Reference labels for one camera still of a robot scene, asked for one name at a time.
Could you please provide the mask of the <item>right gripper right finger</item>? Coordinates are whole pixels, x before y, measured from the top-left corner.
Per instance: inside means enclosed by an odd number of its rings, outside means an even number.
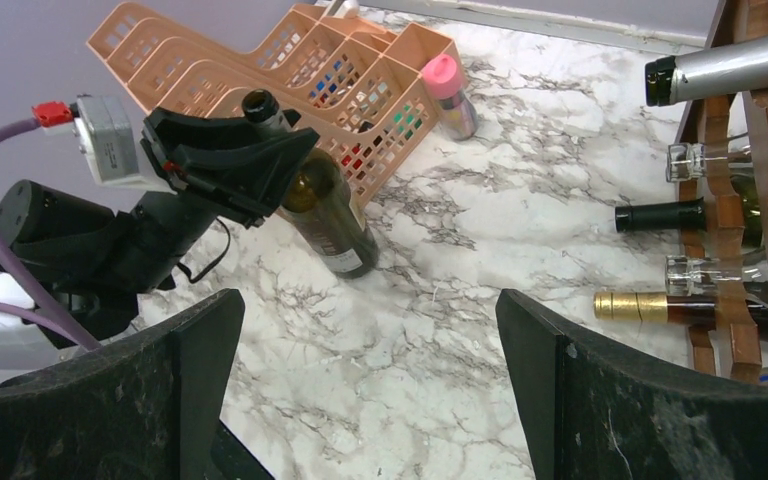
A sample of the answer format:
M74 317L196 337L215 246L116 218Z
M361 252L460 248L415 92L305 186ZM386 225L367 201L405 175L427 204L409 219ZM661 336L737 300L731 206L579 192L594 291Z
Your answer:
M503 290L499 335L539 479L768 479L768 387L680 367Z

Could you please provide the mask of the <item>green wine bottle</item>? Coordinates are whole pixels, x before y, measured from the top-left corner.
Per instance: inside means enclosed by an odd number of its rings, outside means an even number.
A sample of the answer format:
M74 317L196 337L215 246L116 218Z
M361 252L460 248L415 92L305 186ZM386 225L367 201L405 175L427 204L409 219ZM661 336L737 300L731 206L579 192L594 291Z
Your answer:
M336 276L355 279L376 266L378 244L349 183L324 150L311 150L282 212Z
M645 65L645 97L650 107L766 88L768 35Z

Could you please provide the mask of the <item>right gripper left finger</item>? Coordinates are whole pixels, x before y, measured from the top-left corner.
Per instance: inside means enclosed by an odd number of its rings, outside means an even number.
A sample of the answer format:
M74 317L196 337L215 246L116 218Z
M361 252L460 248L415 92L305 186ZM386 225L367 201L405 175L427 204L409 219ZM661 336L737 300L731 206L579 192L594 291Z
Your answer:
M0 384L0 479L267 478L220 420L244 311L224 289Z

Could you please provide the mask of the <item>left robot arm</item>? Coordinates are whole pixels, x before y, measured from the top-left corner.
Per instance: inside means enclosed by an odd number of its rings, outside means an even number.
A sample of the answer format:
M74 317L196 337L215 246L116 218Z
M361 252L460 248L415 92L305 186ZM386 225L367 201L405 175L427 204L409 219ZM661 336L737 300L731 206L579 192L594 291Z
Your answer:
M280 206L319 133L298 112L201 118L161 107L140 132L113 97L36 106L0 143L71 130L100 185L141 191L128 212L30 181L0 201L0 384L94 348L175 286L181 258L218 218L260 226Z

